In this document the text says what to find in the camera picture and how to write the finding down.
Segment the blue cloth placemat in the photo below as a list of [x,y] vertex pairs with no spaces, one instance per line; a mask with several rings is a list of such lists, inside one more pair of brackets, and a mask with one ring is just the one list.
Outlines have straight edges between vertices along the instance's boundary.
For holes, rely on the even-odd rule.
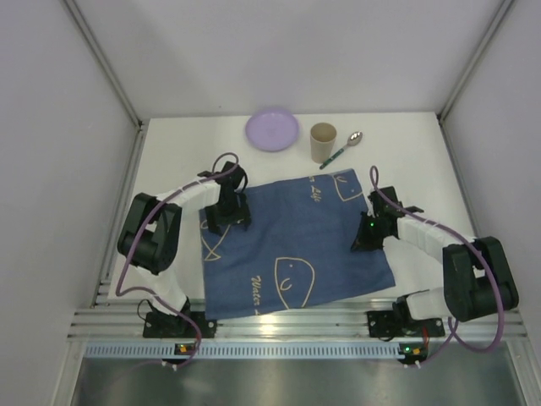
[[245,192],[248,227],[218,234],[199,216],[205,310],[225,320],[301,309],[395,286],[381,250],[351,249],[368,207],[352,169]]

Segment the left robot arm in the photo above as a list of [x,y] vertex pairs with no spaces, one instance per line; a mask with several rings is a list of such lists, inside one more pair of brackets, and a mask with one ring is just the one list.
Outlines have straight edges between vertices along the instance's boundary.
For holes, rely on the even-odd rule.
[[247,185],[248,175],[235,160],[225,162],[220,171],[213,166],[183,187],[164,194],[137,194],[117,241],[117,252],[125,262],[115,294],[146,294],[150,305],[146,323],[183,330],[193,321],[190,303],[172,269],[182,217],[202,211],[206,229],[218,237],[232,226],[247,228],[251,223],[244,193]]

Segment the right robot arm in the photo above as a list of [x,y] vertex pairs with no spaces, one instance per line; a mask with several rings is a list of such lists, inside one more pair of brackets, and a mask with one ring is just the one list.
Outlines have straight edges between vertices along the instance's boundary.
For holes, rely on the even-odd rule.
[[394,187],[369,195],[372,211],[361,213],[351,251],[375,252],[394,238],[438,261],[443,286],[399,297],[392,305],[401,328],[419,328],[426,321],[452,318],[476,320],[513,310],[519,293],[502,243],[495,237],[466,237],[421,216],[416,206],[405,207]]

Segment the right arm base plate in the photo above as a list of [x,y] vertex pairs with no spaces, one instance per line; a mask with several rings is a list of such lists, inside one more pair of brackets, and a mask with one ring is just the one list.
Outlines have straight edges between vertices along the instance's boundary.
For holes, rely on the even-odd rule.
[[366,313],[369,336],[382,341],[397,337],[444,337],[443,321],[438,318],[423,321],[404,321],[392,310],[371,310]]

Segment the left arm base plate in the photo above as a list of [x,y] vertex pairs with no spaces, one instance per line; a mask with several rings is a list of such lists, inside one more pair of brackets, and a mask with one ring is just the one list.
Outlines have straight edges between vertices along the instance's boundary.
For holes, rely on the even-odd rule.
[[[204,311],[191,312],[189,317],[200,329],[202,338],[215,336],[217,321],[207,319]],[[181,317],[151,311],[145,316],[142,335],[144,338],[196,338],[196,331]]]

